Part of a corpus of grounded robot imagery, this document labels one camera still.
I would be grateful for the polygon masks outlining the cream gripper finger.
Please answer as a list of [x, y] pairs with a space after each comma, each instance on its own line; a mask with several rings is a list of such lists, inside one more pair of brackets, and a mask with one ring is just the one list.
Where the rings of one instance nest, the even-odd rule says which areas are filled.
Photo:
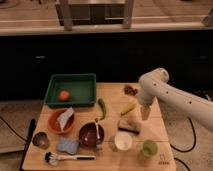
[[147, 120], [149, 118], [149, 114], [151, 111], [151, 108], [149, 106], [142, 106], [140, 108], [141, 111], [141, 117], [143, 120]]

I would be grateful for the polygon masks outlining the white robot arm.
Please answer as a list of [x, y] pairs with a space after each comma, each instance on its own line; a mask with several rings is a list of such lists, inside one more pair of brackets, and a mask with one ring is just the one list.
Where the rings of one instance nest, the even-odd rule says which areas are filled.
[[149, 107], [155, 97], [184, 111], [209, 131], [213, 132], [213, 102], [182, 91], [168, 84], [169, 73], [157, 68], [139, 77], [136, 98], [141, 106]]

